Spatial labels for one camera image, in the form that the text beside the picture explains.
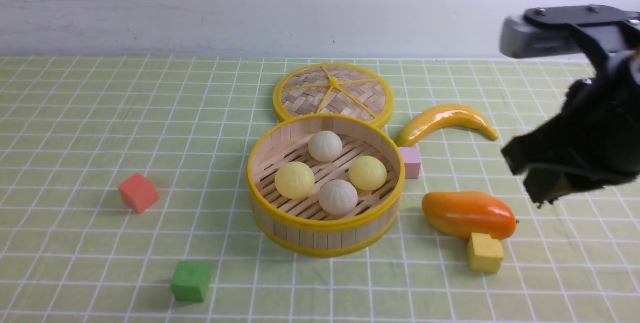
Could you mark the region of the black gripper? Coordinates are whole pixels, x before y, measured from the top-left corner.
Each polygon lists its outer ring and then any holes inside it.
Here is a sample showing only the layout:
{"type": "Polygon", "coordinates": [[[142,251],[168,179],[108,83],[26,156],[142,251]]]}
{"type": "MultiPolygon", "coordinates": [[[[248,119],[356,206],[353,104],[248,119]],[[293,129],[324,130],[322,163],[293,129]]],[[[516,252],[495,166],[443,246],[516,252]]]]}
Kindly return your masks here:
{"type": "Polygon", "coordinates": [[[545,130],[515,136],[501,149],[512,175],[539,209],[601,184],[639,177],[639,56],[619,54],[589,83],[576,81],[545,130]]]}

